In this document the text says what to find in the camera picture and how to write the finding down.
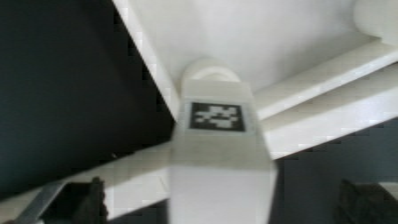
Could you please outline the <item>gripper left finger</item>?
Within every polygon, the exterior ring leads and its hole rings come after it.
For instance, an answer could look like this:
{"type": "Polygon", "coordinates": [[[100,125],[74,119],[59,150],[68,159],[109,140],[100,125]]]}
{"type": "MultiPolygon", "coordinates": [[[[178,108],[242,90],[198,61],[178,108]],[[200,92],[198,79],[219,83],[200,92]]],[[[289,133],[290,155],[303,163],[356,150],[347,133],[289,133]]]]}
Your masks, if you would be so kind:
{"type": "Polygon", "coordinates": [[[107,224],[106,181],[50,183],[17,218],[17,224],[107,224]]]}

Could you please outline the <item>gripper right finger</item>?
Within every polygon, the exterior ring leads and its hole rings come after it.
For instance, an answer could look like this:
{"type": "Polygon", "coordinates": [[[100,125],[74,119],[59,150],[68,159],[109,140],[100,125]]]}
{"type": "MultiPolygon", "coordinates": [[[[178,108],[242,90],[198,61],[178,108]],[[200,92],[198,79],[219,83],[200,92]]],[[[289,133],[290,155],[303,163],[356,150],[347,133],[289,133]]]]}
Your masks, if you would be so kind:
{"type": "Polygon", "coordinates": [[[342,180],[335,224],[398,224],[398,199],[379,183],[342,180]]]}

